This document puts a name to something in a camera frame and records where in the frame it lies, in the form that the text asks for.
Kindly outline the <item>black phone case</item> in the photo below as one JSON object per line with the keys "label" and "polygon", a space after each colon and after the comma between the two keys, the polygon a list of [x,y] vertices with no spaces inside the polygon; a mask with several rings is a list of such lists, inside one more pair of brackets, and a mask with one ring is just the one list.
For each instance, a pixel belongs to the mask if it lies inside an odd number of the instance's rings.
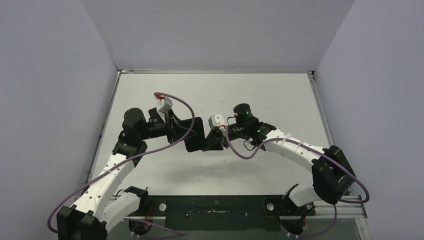
{"label": "black phone case", "polygon": [[194,126],[184,139],[184,145],[189,153],[200,151],[206,145],[204,123],[201,117],[195,117]]}

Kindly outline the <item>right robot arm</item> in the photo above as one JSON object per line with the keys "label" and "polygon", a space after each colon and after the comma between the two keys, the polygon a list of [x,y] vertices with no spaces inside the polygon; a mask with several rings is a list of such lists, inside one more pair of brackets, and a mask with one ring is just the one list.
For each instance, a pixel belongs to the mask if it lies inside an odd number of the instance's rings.
{"label": "right robot arm", "polygon": [[210,132],[203,151],[233,149],[231,142],[242,139],[254,147],[255,153],[263,150],[278,154],[308,170],[311,182],[295,184],[283,195],[282,207],[286,213],[294,215],[304,205],[316,201],[335,205],[355,182],[356,175],[339,147],[325,148],[298,140],[253,116],[247,103],[236,105],[233,113],[232,124],[225,124],[221,114],[208,119]]}

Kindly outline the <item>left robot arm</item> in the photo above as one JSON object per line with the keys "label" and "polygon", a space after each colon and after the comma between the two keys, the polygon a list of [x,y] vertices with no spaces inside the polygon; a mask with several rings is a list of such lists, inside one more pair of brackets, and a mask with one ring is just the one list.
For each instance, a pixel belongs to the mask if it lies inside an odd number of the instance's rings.
{"label": "left robot arm", "polygon": [[56,215],[58,239],[105,240],[127,215],[134,212],[141,216],[149,210],[147,191],[136,187],[130,187],[116,201],[109,203],[116,189],[146,153],[146,140],[162,136],[172,139],[173,110],[156,107],[149,113],[149,120],[139,108],[124,113],[123,130],[103,170],[78,200],[70,207],[59,209]]}

